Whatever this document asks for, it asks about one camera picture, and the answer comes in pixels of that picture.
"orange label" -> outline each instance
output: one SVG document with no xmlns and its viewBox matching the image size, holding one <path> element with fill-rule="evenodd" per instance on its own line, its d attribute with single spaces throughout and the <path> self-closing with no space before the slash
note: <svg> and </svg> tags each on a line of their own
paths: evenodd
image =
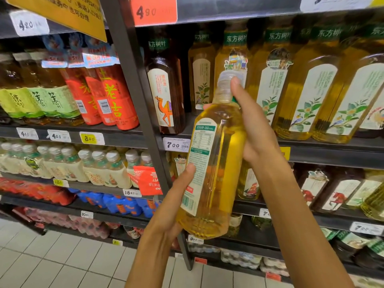
<svg viewBox="0 0 384 288">
<path fill-rule="evenodd" d="M 176 0 L 129 0 L 135 26 L 177 22 Z"/>
</svg>

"yellow price tag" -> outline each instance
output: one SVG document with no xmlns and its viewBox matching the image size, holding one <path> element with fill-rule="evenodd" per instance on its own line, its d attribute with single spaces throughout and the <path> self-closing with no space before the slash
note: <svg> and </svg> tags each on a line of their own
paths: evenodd
<svg viewBox="0 0 384 288">
<path fill-rule="evenodd" d="M 286 160 L 289 160 L 291 155 L 291 147 L 280 147 L 281 152 L 283 153 Z"/>
</svg>

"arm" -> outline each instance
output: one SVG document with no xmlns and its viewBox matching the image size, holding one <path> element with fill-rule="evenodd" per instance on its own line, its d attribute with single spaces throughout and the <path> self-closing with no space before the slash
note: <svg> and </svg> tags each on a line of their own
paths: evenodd
<svg viewBox="0 0 384 288">
<path fill-rule="evenodd" d="M 242 107 L 248 135 L 243 156 L 260 184 L 294 286 L 353 288 L 352 280 L 306 205 L 261 107 L 235 79 L 231 81 L 231 90 Z"/>
</svg>

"camel illustration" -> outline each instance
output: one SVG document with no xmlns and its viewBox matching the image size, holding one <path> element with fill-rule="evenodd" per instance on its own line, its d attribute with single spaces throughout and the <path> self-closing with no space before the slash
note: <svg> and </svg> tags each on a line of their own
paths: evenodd
<svg viewBox="0 0 384 288">
<path fill-rule="evenodd" d="M 160 112 L 164 114 L 164 122 L 170 127 L 170 116 L 172 115 L 172 106 L 170 101 L 167 101 L 163 106 L 163 98 L 160 98 L 159 96 L 156 96 L 155 98 L 157 100 L 157 107 L 159 108 Z"/>
</svg>

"white price tag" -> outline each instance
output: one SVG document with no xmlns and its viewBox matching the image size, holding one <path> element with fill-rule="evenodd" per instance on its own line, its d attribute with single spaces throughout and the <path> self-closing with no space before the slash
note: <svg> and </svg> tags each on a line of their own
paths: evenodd
<svg viewBox="0 0 384 288">
<path fill-rule="evenodd" d="M 124 196 L 127 197 L 142 197 L 140 190 L 136 189 L 122 189 Z"/>
<path fill-rule="evenodd" d="M 190 242 L 190 243 L 197 243 L 199 245 L 203 245 L 204 244 L 204 240 L 202 240 L 201 238 L 195 237 L 193 235 L 188 235 L 188 242 Z"/>
<path fill-rule="evenodd" d="M 48 137 L 52 141 L 71 142 L 70 133 L 66 130 L 48 129 Z"/>
<path fill-rule="evenodd" d="M 304 13 L 367 8 L 373 0 L 301 0 Z"/>
<path fill-rule="evenodd" d="M 19 134 L 19 137 L 22 139 L 34 139 L 39 140 L 39 136 L 37 135 L 37 132 L 33 128 L 16 128 L 17 133 Z"/>
<path fill-rule="evenodd" d="M 89 211 L 84 211 L 82 210 L 81 213 L 80 213 L 81 217 L 84 217 L 84 218 L 90 218 L 90 219 L 93 219 L 93 212 L 89 212 Z"/>
<path fill-rule="evenodd" d="M 164 147 L 170 152 L 188 152 L 190 143 L 191 140 L 186 138 L 163 138 Z"/>
<path fill-rule="evenodd" d="M 259 217 L 271 218 L 271 215 L 269 214 L 269 210 L 266 208 L 260 208 Z"/>
<path fill-rule="evenodd" d="M 360 232 L 368 235 L 381 235 L 384 231 L 384 225 L 355 221 L 351 224 L 349 230 L 352 232 Z"/>
<path fill-rule="evenodd" d="M 47 19 L 27 10 L 15 10 L 9 13 L 18 36 L 49 34 Z"/>
</svg>

